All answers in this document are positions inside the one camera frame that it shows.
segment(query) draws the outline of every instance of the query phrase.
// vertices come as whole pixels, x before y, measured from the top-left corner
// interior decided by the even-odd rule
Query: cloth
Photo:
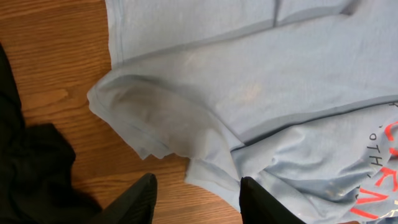
[[[52,124],[25,127],[0,46],[0,223],[84,223],[101,211],[72,189],[72,147]]]
[[[395,182],[382,177],[396,170],[384,131],[398,121],[398,2],[317,2],[273,5],[275,29],[140,57],[137,37],[114,29],[134,27],[136,14],[108,1],[113,70],[89,91],[90,110],[143,159],[189,157],[185,181],[238,210],[250,176],[305,223],[384,217],[395,203]],[[370,192],[387,197],[357,200]]]

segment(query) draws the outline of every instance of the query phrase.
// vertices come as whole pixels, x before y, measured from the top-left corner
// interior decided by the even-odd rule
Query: wood grain
[[[0,41],[27,124],[51,122],[74,147],[76,188],[106,207],[152,172],[159,181],[154,223],[241,223],[222,199],[183,183],[187,159],[142,161],[89,111],[87,91],[111,68],[103,1],[0,1]]]

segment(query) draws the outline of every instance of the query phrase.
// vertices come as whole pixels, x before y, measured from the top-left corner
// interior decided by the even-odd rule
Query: gray fabric
[[[180,37],[161,28],[195,30],[197,22],[206,30],[210,25],[194,16],[188,28],[180,27],[175,23],[178,14],[166,3],[131,2],[136,3],[134,12],[142,7],[149,13],[145,18],[165,17],[166,24],[135,34],[141,14],[128,11],[132,4],[127,1],[107,1],[113,70],[89,91],[88,99],[90,110],[141,158],[170,153],[189,157],[185,181],[214,192],[236,209],[239,180],[251,176],[306,223],[365,222],[392,213],[397,205],[391,177],[380,186],[375,182],[382,177],[382,166],[398,166],[389,153],[397,144],[384,135],[384,127],[398,121],[398,107],[386,104],[398,101],[398,1],[278,1],[277,7],[272,5],[277,16],[270,10],[260,19],[220,23],[223,29],[187,39],[186,32]],[[206,12],[221,10],[221,2],[232,4],[178,1],[184,4],[177,4],[181,15],[190,15],[186,10],[193,2]],[[159,14],[154,5],[169,14]],[[232,18],[228,13],[236,11],[223,13]],[[270,18],[275,19],[273,26],[283,26],[181,48],[235,30],[259,30],[245,27]],[[172,41],[140,45],[151,39],[162,43],[164,37]],[[377,139],[370,139],[372,134]],[[368,148],[376,146],[379,150]],[[359,192],[359,185],[391,197],[356,205],[357,194],[369,197]],[[374,216],[350,212],[353,207]]]

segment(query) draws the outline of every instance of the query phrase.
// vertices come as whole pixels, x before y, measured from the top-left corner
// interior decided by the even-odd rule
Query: wooden surface
[[[51,122],[74,147],[76,188],[106,207],[152,172],[159,182],[153,223],[241,223],[222,199],[183,183],[187,159],[142,161],[89,111],[87,91],[111,68],[103,1],[0,1],[0,41],[27,124]]]

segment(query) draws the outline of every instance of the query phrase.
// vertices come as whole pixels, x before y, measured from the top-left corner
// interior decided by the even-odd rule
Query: wooden table
[[[87,91],[111,69],[104,1],[0,1],[0,41],[27,124],[55,124],[75,149],[75,188],[106,207],[152,172],[159,182],[153,223],[242,222],[219,197],[183,183],[187,159],[142,161],[89,111]]]

